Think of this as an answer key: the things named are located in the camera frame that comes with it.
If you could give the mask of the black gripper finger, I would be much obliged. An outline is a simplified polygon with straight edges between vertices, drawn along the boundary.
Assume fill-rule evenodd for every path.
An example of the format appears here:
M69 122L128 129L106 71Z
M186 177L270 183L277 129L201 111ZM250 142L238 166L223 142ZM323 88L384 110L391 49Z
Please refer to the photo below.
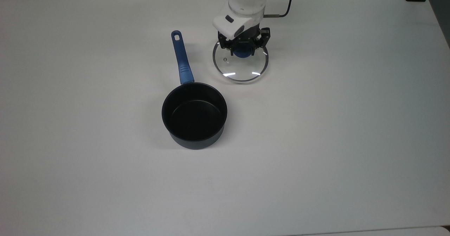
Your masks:
M252 37L252 56L254 56L256 50L264 49L270 38L270 28L258 28L256 35Z
M230 55L231 56L234 55L234 50L233 50L234 42L232 39L227 39L222 33L218 32L218 42L222 49L229 50Z

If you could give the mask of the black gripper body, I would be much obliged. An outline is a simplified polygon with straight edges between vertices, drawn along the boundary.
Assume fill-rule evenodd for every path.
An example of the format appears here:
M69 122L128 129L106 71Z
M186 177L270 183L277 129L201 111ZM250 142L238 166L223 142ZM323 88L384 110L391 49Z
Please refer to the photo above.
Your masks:
M246 31L243 31L234 39L226 39L225 48L234 50L234 48L237 47L238 43L243 43L250 45L254 49L257 49L259 47L262 47L260 35L260 27L251 27Z

